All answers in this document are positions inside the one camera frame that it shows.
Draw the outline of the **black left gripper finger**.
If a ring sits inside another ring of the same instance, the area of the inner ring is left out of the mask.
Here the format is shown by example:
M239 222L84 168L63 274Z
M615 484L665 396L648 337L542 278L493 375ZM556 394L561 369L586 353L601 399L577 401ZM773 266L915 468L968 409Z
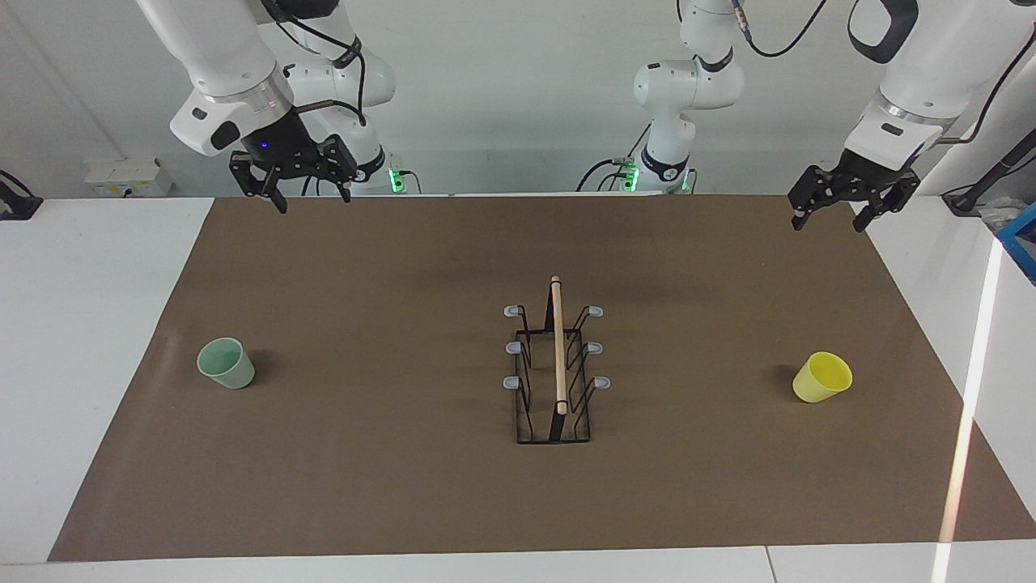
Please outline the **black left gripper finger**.
M799 180L789 190L792 204L792 228L799 232L814 211L826 209L839 203L841 198L833 190L836 174L833 171L822 170L817 165L808 166L800 175Z
M857 191L864 195L865 206L854 218L855 232L865 232L873 220L888 213L899 213L918 188L920 180L914 171L906 171L898 180L874 185L860 181Z

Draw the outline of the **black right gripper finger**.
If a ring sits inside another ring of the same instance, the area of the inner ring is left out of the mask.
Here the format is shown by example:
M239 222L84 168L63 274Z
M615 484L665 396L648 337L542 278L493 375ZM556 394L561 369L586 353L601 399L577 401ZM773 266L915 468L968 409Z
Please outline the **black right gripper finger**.
M233 151L229 168L244 196L269 200L274 203L278 213L287 214L287 199L282 196L280 187L278 187L282 180L280 166L270 168L256 166L256 161L247 151Z
M333 134L321 143L321 181L330 182L342 202L351 202L351 184L358 173L358 164L342 137Z

